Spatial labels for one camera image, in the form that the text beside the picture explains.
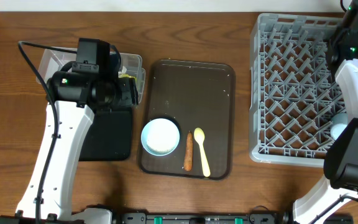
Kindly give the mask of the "light blue rice bowl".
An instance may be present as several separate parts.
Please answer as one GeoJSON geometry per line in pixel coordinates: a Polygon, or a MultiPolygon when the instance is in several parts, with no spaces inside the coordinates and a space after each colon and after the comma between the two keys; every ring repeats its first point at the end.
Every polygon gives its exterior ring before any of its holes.
{"type": "Polygon", "coordinates": [[[150,120],[141,132],[142,147],[153,156],[172,153],[180,142],[178,126],[171,120],[157,118],[150,120]]]}

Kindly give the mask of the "light blue cup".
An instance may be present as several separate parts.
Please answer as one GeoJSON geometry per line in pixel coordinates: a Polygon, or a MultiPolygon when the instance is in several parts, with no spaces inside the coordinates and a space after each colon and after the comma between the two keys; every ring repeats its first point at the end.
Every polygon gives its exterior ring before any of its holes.
{"type": "Polygon", "coordinates": [[[332,126],[330,129],[331,137],[336,140],[346,129],[349,120],[347,113],[338,113],[331,119],[332,126]]]}

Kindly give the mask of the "grey dishwasher rack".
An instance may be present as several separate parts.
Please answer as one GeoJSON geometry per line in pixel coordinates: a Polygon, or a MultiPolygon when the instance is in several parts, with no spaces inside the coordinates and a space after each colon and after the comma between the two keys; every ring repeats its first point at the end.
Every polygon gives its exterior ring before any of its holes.
{"type": "Polygon", "coordinates": [[[249,155],[255,162],[321,167],[331,119],[346,113],[326,61],[340,18],[263,13],[251,33],[249,155]]]}

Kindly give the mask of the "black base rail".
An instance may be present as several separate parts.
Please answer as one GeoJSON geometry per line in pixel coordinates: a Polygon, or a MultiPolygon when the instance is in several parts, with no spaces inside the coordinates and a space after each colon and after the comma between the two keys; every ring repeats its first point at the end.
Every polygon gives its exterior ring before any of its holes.
{"type": "Polygon", "coordinates": [[[113,216],[112,224],[276,224],[281,223],[274,213],[245,215],[217,214],[146,214],[125,213],[113,216]]]}

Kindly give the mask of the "carrot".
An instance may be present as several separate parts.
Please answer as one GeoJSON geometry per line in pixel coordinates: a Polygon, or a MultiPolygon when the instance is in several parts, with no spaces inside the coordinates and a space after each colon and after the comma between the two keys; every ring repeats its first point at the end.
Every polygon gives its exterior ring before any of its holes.
{"type": "Polygon", "coordinates": [[[193,136],[189,131],[186,137],[186,148],[183,168],[186,171],[192,170],[193,167],[193,136]]]}

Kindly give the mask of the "yellow plastic spoon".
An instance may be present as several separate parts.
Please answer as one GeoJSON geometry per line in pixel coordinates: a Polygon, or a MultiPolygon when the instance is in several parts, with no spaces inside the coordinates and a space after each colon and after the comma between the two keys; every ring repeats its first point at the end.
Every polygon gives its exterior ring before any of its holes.
{"type": "Polygon", "coordinates": [[[203,145],[205,140],[204,132],[201,128],[196,128],[193,132],[193,135],[194,135],[194,139],[196,140],[200,148],[200,157],[201,157],[201,166],[202,166],[203,175],[205,177],[209,177],[211,175],[211,171],[209,168],[208,159],[206,157],[206,153],[203,145]]]}

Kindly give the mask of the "dark blue plate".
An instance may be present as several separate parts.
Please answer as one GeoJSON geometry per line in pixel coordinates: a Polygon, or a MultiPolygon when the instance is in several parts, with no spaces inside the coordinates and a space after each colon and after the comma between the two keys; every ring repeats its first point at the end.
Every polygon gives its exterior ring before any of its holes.
{"type": "Polygon", "coordinates": [[[111,73],[118,73],[121,68],[121,55],[119,52],[113,51],[109,55],[109,71],[111,73]]]}

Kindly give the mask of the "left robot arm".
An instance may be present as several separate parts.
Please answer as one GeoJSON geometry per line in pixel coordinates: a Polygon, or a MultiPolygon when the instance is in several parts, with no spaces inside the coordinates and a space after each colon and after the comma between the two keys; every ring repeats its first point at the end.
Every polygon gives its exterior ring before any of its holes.
{"type": "Polygon", "coordinates": [[[120,77],[122,57],[115,45],[80,38],[76,59],[45,79],[18,48],[46,93],[45,131],[32,177],[13,216],[0,223],[112,223],[111,209],[90,207],[72,212],[72,190],[86,135],[97,112],[139,103],[136,79],[120,77]]]}

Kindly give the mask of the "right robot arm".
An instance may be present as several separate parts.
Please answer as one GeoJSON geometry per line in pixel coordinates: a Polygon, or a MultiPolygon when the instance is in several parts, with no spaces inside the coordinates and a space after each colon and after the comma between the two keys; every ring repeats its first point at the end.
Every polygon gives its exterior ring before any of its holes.
{"type": "Polygon", "coordinates": [[[347,202],[358,202],[358,0],[330,38],[326,61],[342,91],[347,123],[326,153],[324,175],[294,201],[283,223],[324,223],[347,202]]]}

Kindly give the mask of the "clear plastic waste bin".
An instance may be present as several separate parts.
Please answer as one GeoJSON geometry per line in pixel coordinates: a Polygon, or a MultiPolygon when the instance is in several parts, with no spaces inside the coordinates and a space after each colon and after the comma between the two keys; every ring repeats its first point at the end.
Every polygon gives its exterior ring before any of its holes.
{"type": "MultiPolygon", "coordinates": [[[[138,91],[138,101],[142,101],[145,85],[145,69],[142,68],[142,57],[137,54],[121,53],[121,68],[119,73],[136,76],[136,88],[138,91]]],[[[59,71],[66,63],[76,60],[76,54],[59,52],[45,49],[39,65],[39,73],[46,81],[55,72],[59,71]]]]}

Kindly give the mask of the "black tray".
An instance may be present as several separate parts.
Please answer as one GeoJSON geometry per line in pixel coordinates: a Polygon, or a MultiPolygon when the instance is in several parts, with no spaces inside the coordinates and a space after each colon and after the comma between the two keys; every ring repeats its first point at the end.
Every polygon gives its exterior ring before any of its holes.
{"type": "Polygon", "coordinates": [[[96,113],[80,161],[123,161],[131,154],[132,108],[96,113]]]}

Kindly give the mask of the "green yellow snack wrapper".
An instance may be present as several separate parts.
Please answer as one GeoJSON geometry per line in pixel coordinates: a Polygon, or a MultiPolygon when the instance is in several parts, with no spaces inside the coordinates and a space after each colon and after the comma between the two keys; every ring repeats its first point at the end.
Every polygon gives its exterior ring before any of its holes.
{"type": "Polygon", "coordinates": [[[136,76],[128,75],[126,73],[119,73],[118,78],[133,78],[135,80],[135,82],[136,82],[136,79],[137,79],[136,76]]]}

